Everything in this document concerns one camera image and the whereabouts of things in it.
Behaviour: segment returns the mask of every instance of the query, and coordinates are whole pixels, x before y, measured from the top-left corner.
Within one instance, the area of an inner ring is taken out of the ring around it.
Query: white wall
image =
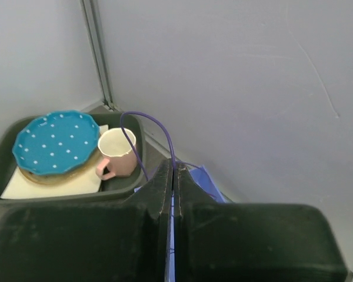
[[[353,1],[99,4],[118,106],[232,199],[319,207],[353,269]]]
[[[0,136],[22,117],[100,99],[79,1],[0,1]]]

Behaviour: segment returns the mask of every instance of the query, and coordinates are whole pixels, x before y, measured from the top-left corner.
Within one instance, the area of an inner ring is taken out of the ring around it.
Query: mug rim
[[[103,138],[105,137],[105,135],[109,134],[110,132],[113,132],[113,131],[117,131],[117,130],[120,130],[120,132],[122,132],[122,128],[121,127],[115,127],[115,128],[111,128],[109,130],[107,130],[106,132],[104,132],[104,134],[101,135],[101,137],[99,137],[98,139],[98,144],[97,144],[97,147],[99,149],[99,151],[102,153],[102,155],[106,156],[106,157],[122,157],[122,156],[125,156],[127,155],[128,153],[130,153],[131,151],[133,151],[132,148],[129,148],[129,150],[121,155],[108,155],[106,153],[104,153],[101,149],[101,141],[103,140]],[[133,146],[136,146],[136,142],[137,142],[137,138],[136,138],[136,135],[132,132],[131,129],[128,129],[128,128],[124,128],[125,130],[125,133],[127,133],[128,137],[131,139],[131,137],[134,138],[134,140],[132,141],[132,144]]]

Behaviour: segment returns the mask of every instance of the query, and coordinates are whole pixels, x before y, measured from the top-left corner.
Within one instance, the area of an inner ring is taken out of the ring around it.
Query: mug handle
[[[104,169],[108,166],[110,163],[110,160],[108,158],[104,158],[97,166],[95,169],[95,174],[101,179],[101,180],[108,180],[110,178],[113,178],[116,176],[115,172],[109,172],[104,174]]]

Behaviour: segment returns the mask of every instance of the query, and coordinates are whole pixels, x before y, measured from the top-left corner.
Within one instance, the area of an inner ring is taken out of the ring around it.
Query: plate
[[[95,150],[99,126],[76,110],[34,119],[17,135],[12,152],[17,165],[36,175],[62,174],[84,164]]]

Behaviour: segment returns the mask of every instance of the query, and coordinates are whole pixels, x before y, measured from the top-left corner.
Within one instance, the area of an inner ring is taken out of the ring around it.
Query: metal frame
[[[80,3],[88,30],[99,82],[104,95],[104,102],[113,109],[114,99],[112,97],[112,85],[110,83],[108,67],[105,60],[104,40],[101,19],[99,17],[98,1],[80,0]]]

